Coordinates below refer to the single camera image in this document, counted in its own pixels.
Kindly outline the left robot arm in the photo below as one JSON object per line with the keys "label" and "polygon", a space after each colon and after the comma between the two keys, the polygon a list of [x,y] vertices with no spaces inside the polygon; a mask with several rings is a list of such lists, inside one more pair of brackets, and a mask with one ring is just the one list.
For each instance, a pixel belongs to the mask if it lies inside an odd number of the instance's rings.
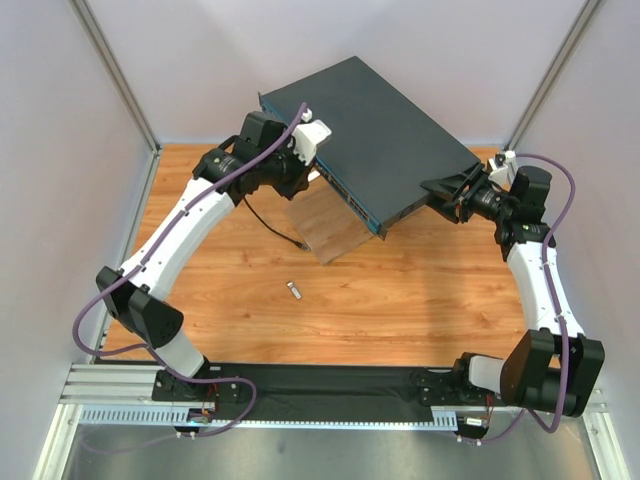
{"label": "left robot arm", "polygon": [[173,370],[194,378],[204,355],[183,328],[183,314],[166,301],[200,244],[248,195],[263,185],[292,199],[307,189],[308,175],[330,128],[302,108],[290,124],[254,111],[239,134],[205,153],[176,205],[144,245],[119,268],[96,278],[113,319],[142,340]]}

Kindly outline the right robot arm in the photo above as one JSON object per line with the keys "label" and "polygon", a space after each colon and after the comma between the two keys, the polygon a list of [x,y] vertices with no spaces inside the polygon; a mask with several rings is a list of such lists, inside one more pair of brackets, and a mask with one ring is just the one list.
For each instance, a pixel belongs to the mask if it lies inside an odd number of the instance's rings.
{"label": "right robot arm", "polygon": [[557,268],[556,224],[543,220],[552,175],[515,166],[508,154],[456,175],[422,182],[426,203],[455,224],[478,215],[496,226],[495,241],[514,277],[526,331],[505,359],[464,353],[463,382],[498,394],[508,406],[579,417],[605,360],[603,344],[586,337]]}

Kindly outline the blue-faced grey network switch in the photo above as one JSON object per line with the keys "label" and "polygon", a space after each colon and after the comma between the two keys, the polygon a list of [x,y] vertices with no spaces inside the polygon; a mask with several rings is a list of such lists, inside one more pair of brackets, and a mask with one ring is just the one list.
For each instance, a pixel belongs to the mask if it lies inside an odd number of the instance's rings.
{"label": "blue-faced grey network switch", "polygon": [[357,56],[259,97],[283,121],[305,103],[331,130],[316,165],[380,238],[424,205],[424,181],[472,171],[479,159]]}

